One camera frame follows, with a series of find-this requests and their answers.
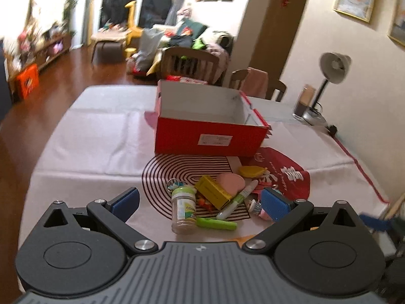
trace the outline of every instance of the open cardboard box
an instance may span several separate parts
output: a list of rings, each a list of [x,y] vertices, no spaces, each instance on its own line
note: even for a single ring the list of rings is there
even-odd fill
[[[159,81],[155,153],[253,156],[268,124],[238,90]]]

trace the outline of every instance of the small yellow carton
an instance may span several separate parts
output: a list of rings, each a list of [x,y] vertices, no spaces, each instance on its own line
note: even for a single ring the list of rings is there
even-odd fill
[[[232,200],[230,194],[211,176],[203,175],[194,186],[218,210],[224,208]]]

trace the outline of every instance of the bottle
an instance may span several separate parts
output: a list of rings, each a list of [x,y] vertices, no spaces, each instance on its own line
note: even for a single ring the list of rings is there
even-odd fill
[[[259,181],[257,179],[253,180],[247,187],[244,188],[242,192],[240,192],[230,203],[228,203],[224,210],[217,215],[217,219],[226,220],[234,212],[236,207],[239,206],[239,204],[252,193],[258,184]]]
[[[315,88],[310,85],[305,85],[298,102],[295,105],[294,113],[292,115],[301,118],[310,105],[314,94]]]
[[[181,186],[172,192],[172,231],[191,234],[196,226],[196,193],[193,186]]]

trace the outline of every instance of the orange bag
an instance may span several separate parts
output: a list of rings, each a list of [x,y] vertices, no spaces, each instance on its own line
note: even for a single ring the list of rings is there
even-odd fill
[[[39,86],[38,66],[32,64],[17,76],[20,97],[25,99],[31,91]]]

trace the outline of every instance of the barcode sticker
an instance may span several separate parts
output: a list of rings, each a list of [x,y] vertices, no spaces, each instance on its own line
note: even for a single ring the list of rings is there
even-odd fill
[[[233,136],[201,134],[199,145],[229,146]]]

